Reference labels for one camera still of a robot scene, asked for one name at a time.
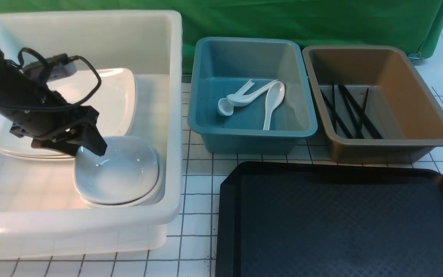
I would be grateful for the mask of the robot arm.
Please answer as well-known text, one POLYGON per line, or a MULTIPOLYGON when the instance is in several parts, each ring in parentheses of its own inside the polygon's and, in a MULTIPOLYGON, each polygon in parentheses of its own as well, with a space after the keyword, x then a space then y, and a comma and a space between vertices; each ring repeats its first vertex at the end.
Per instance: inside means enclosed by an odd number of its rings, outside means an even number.
POLYGON ((0 49, 0 115, 11 123, 10 133, 30 137, 34 149, 54 150, 75 156, 84 147, 104 156, 107 144, 98 131, 99 112, 85 106, 100 88, 102 79, 82 56, 59 54, 44 58, 37 51, 23 47, 18 62, 6 59, 0 49), (70 77, 65 67, 80 60, 97 79, 96 86, 80 101, 69 103, 47 83, 70 77))

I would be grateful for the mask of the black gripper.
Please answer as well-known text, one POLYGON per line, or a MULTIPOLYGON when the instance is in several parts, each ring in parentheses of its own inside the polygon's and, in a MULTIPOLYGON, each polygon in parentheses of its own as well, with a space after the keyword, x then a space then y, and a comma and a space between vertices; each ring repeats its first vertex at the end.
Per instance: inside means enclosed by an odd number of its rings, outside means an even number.
POLYGON ((48 83, 31 80, 24 65, 0 58, 0 115, 12 122, 10 133, 32 138, 33 149, 46 149, 75 156, 79 147, 104 156, 107 144, 97 129, 99 112, 85 106, 100 87, 80 101, 69 103, 48 83))

